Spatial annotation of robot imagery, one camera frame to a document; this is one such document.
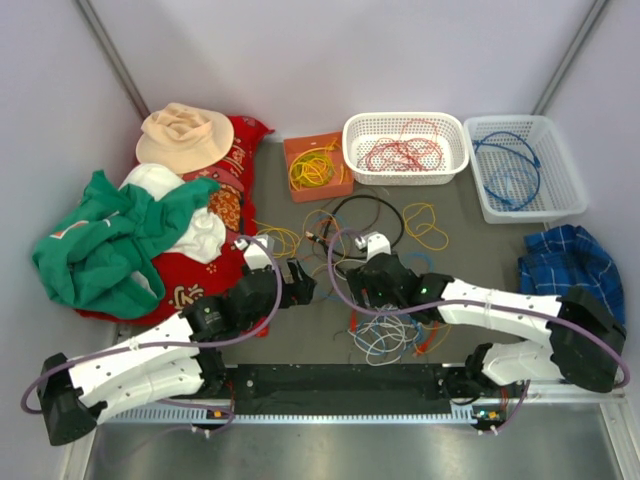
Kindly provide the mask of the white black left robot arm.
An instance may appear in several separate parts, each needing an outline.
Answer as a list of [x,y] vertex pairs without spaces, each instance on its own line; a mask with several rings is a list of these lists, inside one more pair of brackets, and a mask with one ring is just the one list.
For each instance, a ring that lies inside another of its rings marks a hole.
[[266,266],[245,269],[226,292],[201,297],[155,327],[82,362],[59,353],[37,388],[51,445],[72,443],[116,415],[170,397],[210,398],[226,387],[214,343],[263,326],[275,308],[308,305],[316,281],[295,259],[290,278]]

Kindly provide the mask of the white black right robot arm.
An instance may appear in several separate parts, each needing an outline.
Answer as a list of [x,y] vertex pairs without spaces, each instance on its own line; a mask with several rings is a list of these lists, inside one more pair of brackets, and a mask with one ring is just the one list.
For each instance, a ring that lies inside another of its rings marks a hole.
[[518,381],[558,380],[609,393],[622,368],[624,327],[589,291],[518,294],[472,285],[450,275],[418,275],[395,254],[381,253],[345,275],[361,308],[394,306],[422,323],[474,326],[517,337],[479,345],[465,362],[466,380],[487,396]]

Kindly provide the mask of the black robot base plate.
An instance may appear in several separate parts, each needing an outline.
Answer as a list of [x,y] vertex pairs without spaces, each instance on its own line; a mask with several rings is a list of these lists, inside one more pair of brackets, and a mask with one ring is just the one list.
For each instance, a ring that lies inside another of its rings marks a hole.
[[230,400],[242,415],[346,416],[445,413],[452,403],[472,400],[502,406],[520,392],[440,364],[244,364],[229,367],[196,397]]

